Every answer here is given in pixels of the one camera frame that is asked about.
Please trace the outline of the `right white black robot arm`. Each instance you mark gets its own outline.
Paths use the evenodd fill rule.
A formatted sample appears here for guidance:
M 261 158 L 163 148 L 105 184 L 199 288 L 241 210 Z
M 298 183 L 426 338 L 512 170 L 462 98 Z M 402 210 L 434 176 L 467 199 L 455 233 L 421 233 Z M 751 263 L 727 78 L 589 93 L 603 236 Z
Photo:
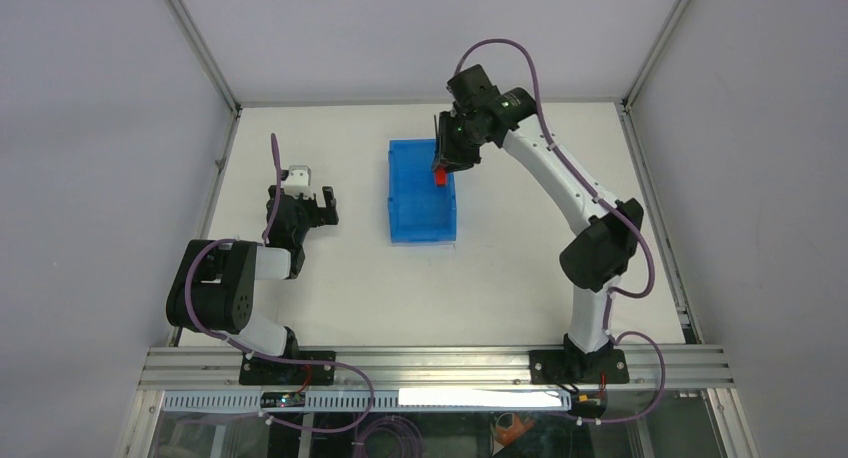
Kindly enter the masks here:
M 443 186 L 450 173 L 473 168 L 480 150 L 495 144 L 517 160 L 556 204 L 573 240 L 560 266 L 574 287 L 572 318 L 563 340 L 562 362 L 571 374 L 598 366 L 613 345 L 607 333 L 608 299 L 638 246 L 644 210 L 636 199 L 601 196 L 601 186 L 556 145 L 542 124 L 538 104 L 523 88 L 502 93 L 483 67 L 456 73 L 447 83 L 452 107 L 435 120 L 431 165 Z

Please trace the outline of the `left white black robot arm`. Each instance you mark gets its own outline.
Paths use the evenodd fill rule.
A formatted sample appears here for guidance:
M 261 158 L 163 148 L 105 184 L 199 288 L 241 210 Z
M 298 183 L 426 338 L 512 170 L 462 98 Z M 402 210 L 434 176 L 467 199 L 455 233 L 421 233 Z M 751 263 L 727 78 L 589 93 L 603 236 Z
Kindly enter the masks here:
M 220 339 L 247 355 L 300 358 L 295 332 L 262 315 L 254 304 L 258 281 L 297 278 L 306 260 L 308 232 L 339 223 L 332 187 L 324 204 L 314 193 L 269 187 L 270 228 L 261 242 L 238 239 L 191 240 L 166 298 L 170 325 Z

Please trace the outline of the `red black screwdriver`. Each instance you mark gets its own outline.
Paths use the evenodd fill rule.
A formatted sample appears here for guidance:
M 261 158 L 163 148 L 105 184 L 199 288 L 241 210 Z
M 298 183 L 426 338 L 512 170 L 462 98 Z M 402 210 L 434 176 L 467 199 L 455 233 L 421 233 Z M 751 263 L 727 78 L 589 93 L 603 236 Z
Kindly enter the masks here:
M 435 185 L 439 188 L 444 188 L 448 184 L 449 174 L 444 168 L 437 168 L 433 172 Z

